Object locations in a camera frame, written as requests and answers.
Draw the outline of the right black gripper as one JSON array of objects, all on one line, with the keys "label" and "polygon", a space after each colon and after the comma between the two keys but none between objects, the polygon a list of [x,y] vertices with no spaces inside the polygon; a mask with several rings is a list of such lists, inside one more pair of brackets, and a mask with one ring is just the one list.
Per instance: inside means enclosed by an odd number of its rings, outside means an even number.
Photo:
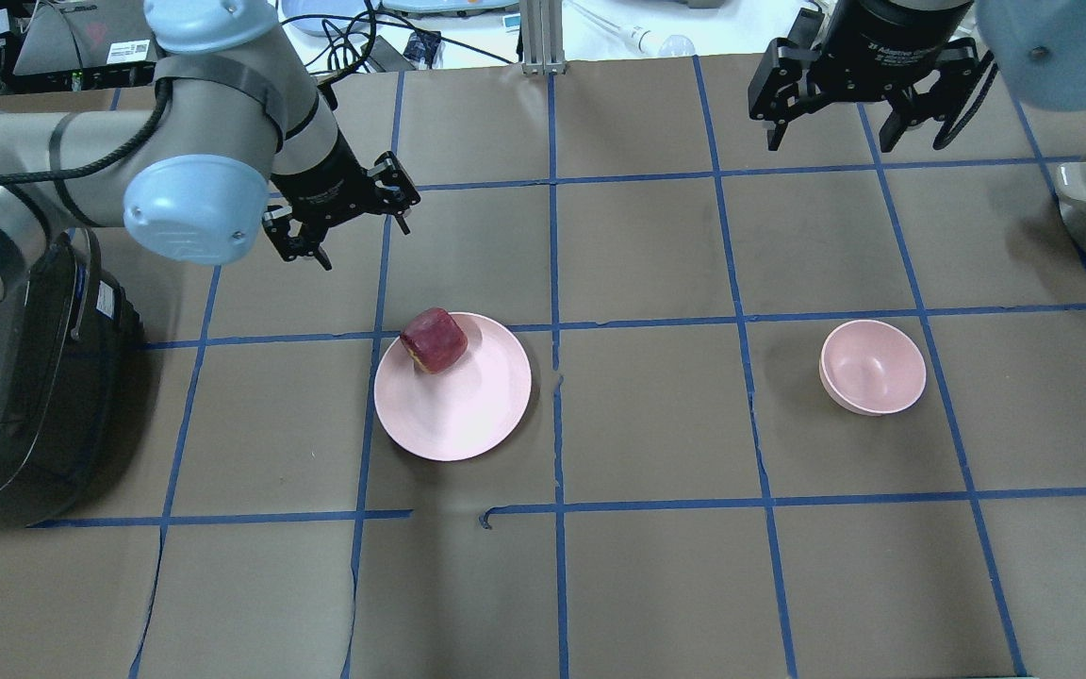
[{"label": "right black gripper", "polygon": [[879,149],[892,152],[929,120],[962,128],[996,77],[992,52],[957,38],[971,1],[839,1],[801,8],[772,39],[749,83],[749,118],[781,149],[790,122],[837,103],[887,102]]}]

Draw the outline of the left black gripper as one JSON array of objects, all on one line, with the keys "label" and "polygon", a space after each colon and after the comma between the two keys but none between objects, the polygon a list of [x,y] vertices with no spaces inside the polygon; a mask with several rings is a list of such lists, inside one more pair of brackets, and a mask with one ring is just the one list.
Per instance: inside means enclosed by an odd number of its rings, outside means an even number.
[{"label": "left black gripper", "polygon": [[417,185],[403,164],[384,152],[374,166],[363,167],[344,135],[313,166],[296,173],[272,174],[285,206],[270,205],[263,214],[262,231],[282,259],[313,257],[324,271],[333,271],[323,250],[329,229],[365,214],[395,218],[409,236],[408,215],[420,202]]}]

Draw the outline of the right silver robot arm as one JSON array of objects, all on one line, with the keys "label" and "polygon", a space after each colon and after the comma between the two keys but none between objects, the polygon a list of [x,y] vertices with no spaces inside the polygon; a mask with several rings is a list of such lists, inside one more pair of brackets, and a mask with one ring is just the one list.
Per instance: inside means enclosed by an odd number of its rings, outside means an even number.
[{"label": "right silver robot arm", "polygon": [[790,122],[828,105],[884,102],[882,152],[939,122],[945,149],[993,83],[1055,111],[1086,110],[1086,1],[839,1],[804,8],[768,45],[749,83],[749,117],[775,151]]}]

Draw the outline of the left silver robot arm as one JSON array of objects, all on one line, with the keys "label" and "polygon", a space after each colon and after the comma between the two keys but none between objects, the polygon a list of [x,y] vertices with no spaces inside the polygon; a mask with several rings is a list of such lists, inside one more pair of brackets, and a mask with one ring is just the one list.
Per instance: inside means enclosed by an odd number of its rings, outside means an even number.
[{"label": "left silver robot arm", "polygon": [[272,229],[327,265],[329,229],[420,202],[392,152],[362,166],[336,100],[267,1],[146,1],[165,51],[151,111],[0,112],[0,302],[68,227],[124,228],[160,257],[223,266]]}]

